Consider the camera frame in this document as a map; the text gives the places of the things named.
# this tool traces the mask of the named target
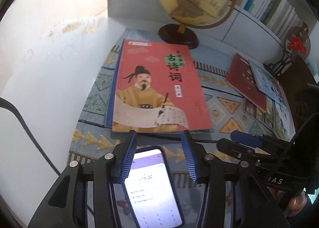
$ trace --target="hand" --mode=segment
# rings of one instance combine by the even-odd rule
[[[273,188],[268,188],[270,193],[274,196],[274,198],[278,198],[278,195],[284,193],[283,191],[276,190]],[[305,191],[301,193],[300,196],[293,197],[289,203],[288,207],[284,212],[286,217],[293,217],[300,213],[300,211],[304,208],[307,203],[307,197],[305,196]]]

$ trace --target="metal bolt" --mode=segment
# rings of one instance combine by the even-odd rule
[[[214,155],[213,155],[213,154],[207,153],[207,154],[205,155],[205,159],[207,159],[208,161],[211,161],[213,158],[214,158]]]
[[[79,163],[77,161],[71,161],[70,167],[76,167]]]
[[[241,161],[240,162],[240,165],[243,167],[243,168],[246,168],[249,166],[248,162],[247,161]]]
[[[107,153],[107,154],[104,155],[104,158],[105,158],[106,160],[113,159],[113,157],[114,157],[114,155],[113,155],[112,153]]]

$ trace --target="illustrated man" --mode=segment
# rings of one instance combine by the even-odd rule
[[[134,82],[134,85],[124,89],[117,90],[115,95],[124,103],[129,106],[147,109],[153,109],[163,106],[174,106],[174,104],[165,96],[157,93],[151,88],[151,74],[144,66],[137,66],[135,72],[130,74],[124,79],[129,79],[128,83]],[[126,126],[120,123],[113,122],[113,131],[144,131],[144,132],[171,132],[177,130],[177,124],[159,125],[152,128],[140,128]]]

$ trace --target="red book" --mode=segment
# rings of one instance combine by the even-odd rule
[[[249,62],[238,53],[232,60],[226,81],[263,113],[267,111],[266,95],[259,91]]]
[[[125,40],[118,67],[113,131],[211,128],[188,47]]]

